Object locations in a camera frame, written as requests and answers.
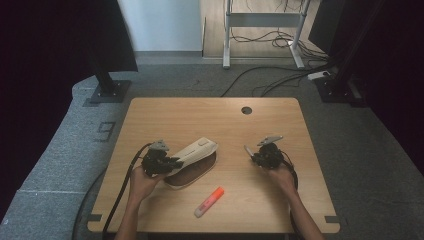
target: cable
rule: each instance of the cable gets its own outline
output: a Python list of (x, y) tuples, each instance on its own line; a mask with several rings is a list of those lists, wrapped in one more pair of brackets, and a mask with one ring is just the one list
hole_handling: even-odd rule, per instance
[(278, 81), (273, 82), (270, 85), (268, 85), (265, 88), (265, 90), (262, 91), (262, 94), (260, 95), (260, 97), (264, 97), (266, 94), (268, 94), (269, 92), (271, 92), (273, 89), (275, 89), (275, 88), (283, 85), (286, 82), (293, 81), (293, 80), (296, 80), (296, 79), (300, 79), (302, 77), (305, 77), (305, 76), (309, 75), (310, 73), (311, 72), (304, 73), (304, 74), (294, 74), (294, 75), (289, 76), (288, 78), (280, 78)]
[(287, 5), (289, 4), (289, 0), (286, 0), (286, 5), (284, 6), (284, 11), (283, 12), (286, 12), (286, 10), (287, 10)]
[(283, 5), (283, 0), (281, 0), (280, 4), (278, 4), (278, 6), (275, 8), (274, 12), (277, 12), (277, 9), (278, 9), (281, 5)]
[[(280, 149), (278, 149), (278, 151), (281, 154), (284, 154), (287, 157), (288, 161), (284, 160), (284, 156), (281, 155), (281, 157), (280, 157), (277, 154), (275, 154), (275, 152), (273, 152), (273, 151), (267, 151), (266, 154), (267, 154), (268, 157), (273, 157), (274, 159), (276, 159), (277, 160), (276, 162), (281, 162), (281, 163), (284, 164), (284, 166), (287, 167), (287, 169), (289, 170), (290, 174), (293, 177), (294, 187), (296, 188), (296, 191), (297, 191), (298, 187), (299, 187), (299, 178), (297, 176), (296, 171), (294, 170), (294, 165), (293, 165), (292, 161), (290, 160), (290, 157), (287, 153), (281, 151)], [(299, 228), (297, 227), (296, 222), (294, 221), (294, 217), (293, 217), (293, 213), (292, 213), (291, 209), (290, 209), (290, 222), (291, 222), (292, 228), (293, 228), (296, 236), (298, 237), (298, 239), (303, 240), (304, 238), (303, 238)]]
[(143, 147), (142, 147), (142, 148), (141, 148), (141, 149), (140, 149), (140, 150), (139, 150), (139, 151), (135, 154), (135, 156), (134, 156), (133, 160), (131, 161), (130, 166), (128, 167), (128, 170), (127, 170), (127, 174), (125, 175), (124, 182), (122, 183), (121, 190), (119, 191), (118, 197), (116, 197), (116, 200), (115, 200), (115, 203), (113, 204), (112, 210), (110, 211), (109, 216), (108, 216), (108, 218), (107, 218), (107, 220), (106, 220), (105, 226), (103, 227), (103, 231), (102, 231), (102, 239), (105, 239), (105, 237), (106, 237), (106, 232), (107, 232), (107, 229), (109, 228), (110, 221), (112, 220), (113, 214), (115, 214), (116, 208), (118, 207), (119, 202), (121, 201), (122, 195), (123, 195), (123, 194), (124, 194), (124, 192), (125, 192), (125, 188), (126, 188), (126, 186), (127, 186), (128, 180), (130, 179), (130, 175), (131, 175), (131, 172), (132, 172), (132, 170), (133, 170), (133, 168), (134, 168), (134, 164), (135, 164), (135, 163), (137, 162), (137, 160), (140, 158), (140, 155), (141, 155), (141, 153), (144, 151), (144, 149), (145, 149), (146, 147), (150, 146), (150, 145), (151, 145), (151, 143), (148, 143), (148, 144), (144, 145), (144, 146), (143, 146)]
[[(288, 44), (288, 41), (291, 41), (293, 39), (293, 36), (291, 36), (291, 35), (289, 35), (287, 33), (281, 32), (280, 31), (280, 28), (278, 28), (277, 31), (271, 31), (271, 32), (266, 33), (265, 35), (262, 35), (262, 36), (260, 36), (258, 38), (253, 38), (253, 39), (252, 38), (243, 37), (243, 36), (234, 36), (234, 33), (233, 33), (233, 29), (232, 28), (230, 28), (230, 31), (231, 31), (231, 36), (232, 36), (231, 38), (234, 39), (236, 42), (239, 42), (239, 43), (246, 43), (246, 42), (272, 42), (272, 46), (273, 47), (278, 47), (278, 48), (287, 48), (287, 47), (290, 47), (290, 45)], [(273, 38), (273, 39), (263, 39), (263, 38), (265, 38), (265, 37), (267, 37), (267, 36), (269, 36), (269, 35), (271, 35), (273, 33), (276, 33), (278, 35), (275, 38)], [(284, 45), (280, 45), (278, 43), (279, 41), (285, 41), (285, 44)], [(299, 46), (301, 52), (303, 53), (303, 55), (305, 55), (306, 57), (313, 58), (313, 59), (319, 59), (319, 60), (322, 60), (322, 61), (327, 61), (328, 60), (328, 57), (327, 56), (321, 56), (321, 55), (325, 55), (324, 52), (320, 52), (320, 51), (316, 51), (316, 50), (312, 50), (312, 49), (308, 48), (305, 45), (305, 43), (303, 41), (301, 41), (301, 40), (298, 41), (298, 46)]]
[(85, 193), (85, 195), (84, 195), (84, 198), (82, 199), (82, 201), (81, 201), (81, 205), (80, 205), (80, 207), (78, 208), (78, 211), (77, 211), (77, 216), (75, 217), (75, 220), (74, 220), (74, 226), (73, 226), (73, 228), (72, 228), (72, 237), (71, 237), (71, 239), (73, 240), (73, 239), (76, 239), (75, 237), (76, 237), (76, 230), (77, 230), (77, 222), (79, 222), (80, 221), (80, 218), (81, 218), (81, 212), (82, 212), (82, 208), (83, 208), (83, 206), (85, 205), (85, 202), (87, 201), (87, 197), (88, 197), (88, 194), (91, 192), (91, 189), (94, 187), (94, 185), (97, 183), (97, 181), (100, 179), (100, 177), (106, 172), (106, 169), (107, 168), (105, 168), (105, 169), (103, 169), (102, 170), (102, 172), (100, 172), (100, 174), (96, 177), (96, 179), (93, 181), (93, 183), (90, 185), (90, 187), (88, 188), (88, 190), (87, 190), (87, 192)]
[(289, 70), (289, 71), (308, 71), (308, 70), (304, 70), (304, 69), (293, 69), (293, 68), (285, 68), (285, 67), (275, 67), (275, 66), (261, 66), (261, 67), (254, 67), (251, 69), (248, 69), (244, 72), (242, 72), (240, 75), (237, 76), (237, 78), (231, 83), (231, 85), (227, 88), (227, 90), (225, 90), (225, 92), (220, 96), (220, 97), (224, 97), (225, 94), (227, 94), (228, 91), (230, 91), (230, 89), (234, 86), (234, 84), (246, 73), (251, 72), (253, 70), (256, 69), (281, 69), (281, 70)]
[(248, 0), (246, 0), (246, 6), (247, 8), (250, 10), (250, 12), (253, 12), (252, 9), (249, 7), (249, 2), (247, 2)]
[(328, 68), (331, 68), (331, 67), (335, 66), (335, 65), (336, 65), (336, 63), (337, 63), (337, 62), (332, 62), (332, 63), (330, 63), (330, 64), (325, 64), (325, 65), (323, 65), (323, 66), (320, 66), (320, 67), (314, 68), (314, 69), (313, 69), (313, 71), (309, 71), (309, 72), (304, 73), (304, 74), (292, 75), (292, 76), (290, 76), (290, 77), (289, 77), (289, 78), (287, 78), (287, 79), (282, 78), (282, 79), (280, 79), (279, 81), (282, 81), (282, 80), (284, 80), (284, 81), (282, 81), (282, 82), (280, 82), (280, 83), (278, 83), (278, 84), (276, 84), (276, 85), (274, 85), (274, 86), (270, 86), (270, 88), (269, 88), (268, 90), (264, 90), (264, 91), (263, 91), (263, 93), (262, 93), (262, 95), (261, 95), (261, 97), (264, 97), (266, 94), (268, 94), (269, 92), (271, 92), (273, 89), (275, 89), (275, 88), (277, 88), (277, 87), (279, 87), (279, 86), (283, 85), (283, 84), (284, 84), (285, 82), (287, 82), (287, 81), (295, 80), (295, 79), (302, 78), (302, 77), (306, 77), (307, 75), (309, 75), (309, 74), (311, 74), (311, 73), (314, 73), (314, 72), (319, 72), (319, 71), (326, 70), (326, 69), (328, 69)]
[(302, 11), (302, 8), (303, 8), (304, 2), (305, 2), (305, 0), (301, 0), (299, 6), (297, 6), (296, 8), (288, 7), (287, 6), (287, 3), (286, 3), (286, 7), (284, 9), (284, 12), (286, 11), (287, 8), (290, 8), (292, 11), (296, 11), (297, 9), (299, 9), (299, 12), (301, 12)]
[[(279, 82), (281, 81), (281, 82), (278, 84), (278, 86), (281, 86), (281, 85), (283, 85), (283, 84), (285, 84), (285, 83), (287, 83), (287, 82), (297, 80), (298, 78), (300, 78), (300, 77), (302, 77), (302, 76), (303, 76), (303, 74), (297, 74), (297, 75), (296, 75), (296, 74), (294, 74), (294, 75), (291, 75), (291, 77), (290, 77), (290, 78), (288, 78), (288, 79), (280, 78), (279, 80), (277, 80), (277, 81), (275, 81), (275, 82), (273, 82), (273, 83), (271, 83), (271, 84), (268, 84), (268, 85), (265, 85), (265, 86), (260, 86), (260, 87), (255, 87), (255, 88), (252, 90), (252, 97), (254, 97), (255, 90), (256, 90), (256, 89), (258, 89), (258, 88), (265, 88), (265, 90), (263, 90), (263, 91), (262, 91), (262, 94), (260, 95), (260, 97), (263, 97), (263, 96), (265, 96), (265, 94), (266, 94), (266, 93), (268, 93), (267, 89), (268, 89), (269, 87), (271, 87), (271, 88), (272, 88), (272, 85), (274, 85), (274, 84), (276, 84), (276, 83), (279, 83)], [(298, 81), (296, 85), (284, 85), (284, 86), (285, 86), (285, 87), (299, 87), (299, 83), (300, 83), (300, 81)]]

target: wooden table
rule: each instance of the wooden table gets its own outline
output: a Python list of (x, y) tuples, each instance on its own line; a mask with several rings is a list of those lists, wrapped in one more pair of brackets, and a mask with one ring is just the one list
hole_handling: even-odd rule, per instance
[[(244, 114), (250, 107), (251, 114)], [(293, 232), (287, 201), (269, 177), (254, 166), (243, 145), (257, 152), (266, 136), (295, 165), (299, 194), (324, 233), (339, 231), (336, 216), (299, 103), (294, 98), (136, 98), (131, 102), (103, 180), (88, 228), (101, 232), (129, 163), (146, 143), (163, 139), (172, 156), (200, 137), (219, 144), (214, 168), (192, 185), (172, 190), (163, 182), (142, 202), (140, 232), (288, 233)], [(218, 186), (225, 193), (201, 218), (194, 210)], [(118, 230), (128, 189), (109, 226)]]

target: power strip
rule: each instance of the power strip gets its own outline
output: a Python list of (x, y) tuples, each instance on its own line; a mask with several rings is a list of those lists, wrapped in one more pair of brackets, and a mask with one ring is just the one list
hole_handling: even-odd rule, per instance
[(331, 74), (328, 71), (322, 71), (322, 72), (317, 72), (317, 73), (312, 73), (308, 75), (308, 80), (315, 80), (318, 78), (323, 78), (323, 77), (328, 77)]

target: person's left hand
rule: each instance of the person's left hand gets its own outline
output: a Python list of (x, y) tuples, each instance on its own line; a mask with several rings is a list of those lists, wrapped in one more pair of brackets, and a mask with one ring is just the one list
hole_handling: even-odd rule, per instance
[(142, 166), (134, 168), (131, 172), (128, 204), (138, 207), (141, 201), (153, 192), (156, 184), (165, 177), (166, 174), (149, 177)]

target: gray carpet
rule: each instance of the gray carpet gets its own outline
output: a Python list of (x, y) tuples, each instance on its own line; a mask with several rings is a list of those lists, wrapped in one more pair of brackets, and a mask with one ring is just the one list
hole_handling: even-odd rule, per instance
[[(140, 65), (139, 73), (112, 73), (132, 80), (121, 104), (84, 107), (97, 81), (76, 84), (69, 111), (50, 145), (17, 191), (0, 225), (0, 239), (100, 239), (86, 228), (130, 101), (134, 97), (219, 97), (243, 71), (257, 65)], [(226, 97), (251, 97), (255, 87), (294, 72), (259, 69), (242, 76)], [(299, 100), (318, 160), (341, 220), (328, 239), (424, 239), (424, 178), (369, 108), (324, 104), (315, 85), (302, 79), (265, 97)], [(258, 235), (248, 239), (263, 239)]]

